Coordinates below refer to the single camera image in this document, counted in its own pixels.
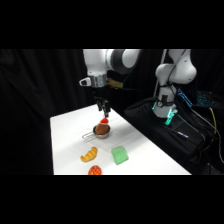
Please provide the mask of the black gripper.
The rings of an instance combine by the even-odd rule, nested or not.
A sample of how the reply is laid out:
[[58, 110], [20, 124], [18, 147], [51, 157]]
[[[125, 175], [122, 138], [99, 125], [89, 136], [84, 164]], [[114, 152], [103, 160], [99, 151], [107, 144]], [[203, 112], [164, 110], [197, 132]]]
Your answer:
[[101, 97], [95, 97], [96, 104], [98, 105], [99, 111], [104, 110], [104, 115], [109, 116], [110, 108], [109, 107], [109, 101], [107, 99], [101, 98]]

